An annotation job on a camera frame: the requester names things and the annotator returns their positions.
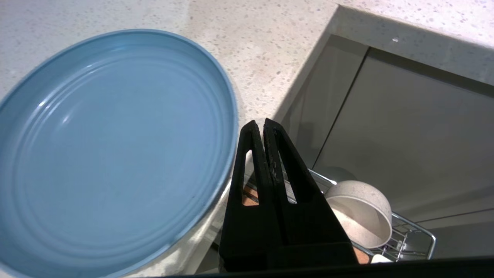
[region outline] bowl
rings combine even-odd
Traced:
[[[325,197],[352,241],[370,249],[391,238],[391,206],[375,187],[360,181],[343,181],[330,187]]]

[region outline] speckled countertop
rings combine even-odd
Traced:
[[[240,126],[284,115],[330,33],[494,85],[493,14],[491,0],[0,0],[0,98],[58,51],[129,28],[209,50],[233,83]]]

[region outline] cabinet door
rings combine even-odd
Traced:
[[[491,209],[493,92],[371,50],[314,170],[348,170],[413,221]]]
[[[281,122],[312,168],[364,60],[367,46],[331,36]]]

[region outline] countertop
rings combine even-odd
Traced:
[[[494,85],[493,14],[486,0],[0,0],[0,98],[62,49],[131,28],[175,32],[210,51],[234,86],[240,126],[282,119],[329,34]],[[136,276],[174,273],[170,257]]]

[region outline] white bowl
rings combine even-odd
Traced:
[[[352,241],[365,248],[376,248],[391,238],[391,206],[375,187],[343,181],[331,186],[325,197]]]

